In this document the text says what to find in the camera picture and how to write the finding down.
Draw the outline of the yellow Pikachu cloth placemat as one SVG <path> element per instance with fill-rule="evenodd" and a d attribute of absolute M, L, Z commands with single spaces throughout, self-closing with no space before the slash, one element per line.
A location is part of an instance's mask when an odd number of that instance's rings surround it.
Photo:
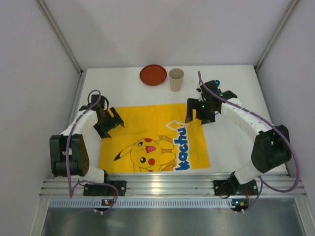
<path fill-rule="evenodd" d="M 211 166 L 201 122 L 196 118 L 185 122 L 185 103 L 116 110 L 124 123 L 102 140 L 101 169 L 109 173 L 149 173 Z"/>

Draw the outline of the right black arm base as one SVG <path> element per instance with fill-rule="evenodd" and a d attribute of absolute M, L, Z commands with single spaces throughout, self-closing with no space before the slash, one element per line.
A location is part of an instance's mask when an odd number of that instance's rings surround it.
<path fill-rule="evenodd" d="M 246 184 L 232 184 L 228 180 L 214 180 L 213 184 L 216 196 L 244 196 L 246 194 L 254 196 L 258 194 L 258 187 L 255 180 Z"/>

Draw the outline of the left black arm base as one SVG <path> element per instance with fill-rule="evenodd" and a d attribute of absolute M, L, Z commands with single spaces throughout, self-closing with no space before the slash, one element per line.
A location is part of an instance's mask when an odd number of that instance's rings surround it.
<path fill-rule="evenodd" d="M 118 196 L 125 196 L 126 193 L 126 184 L 124 180 L 112 180 L 109 183 L 112 186 L 115 186 L 118 190 Z M 84 185 L 84 196 L 116 196 L 116 192 L 112 187 L 104 186 L 100 184 L 90 184 L 87 183 Z"/>

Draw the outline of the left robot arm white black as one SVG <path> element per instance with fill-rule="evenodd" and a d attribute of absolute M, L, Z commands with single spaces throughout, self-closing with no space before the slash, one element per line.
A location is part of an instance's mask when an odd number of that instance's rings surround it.
<path fill-rule="evenodd" d="M 83 177 L 96 183 L 109 183 L 109 175 L 91 161 L 97 158 L 102 139 L 110 138 L 110 130 L 124 126 L 122 118 L 102 95 L 89 95 L 74 121 L 59 135 L 51 136 L 51 171 L 55 177 Z"/>

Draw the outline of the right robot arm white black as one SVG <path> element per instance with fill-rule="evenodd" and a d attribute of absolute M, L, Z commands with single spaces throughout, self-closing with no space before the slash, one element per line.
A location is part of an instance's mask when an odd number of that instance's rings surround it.
<path fill-rule="evenodd" d="M 229 177 L 234 186 L 246 184 L 291 160 L 289 132 L 284 125 L 273 126 L 263 121 L 244 108 L 232 91 L 222 92 L 214 80 L 200 81 L 197 91 L 198 99 L 187 100 L 186 123 L 194 118 L 201 124 L 212 123 L 215 122 L 215 113 L 219 113 L 233 121 L 253 141 L 250 161 Z"/>

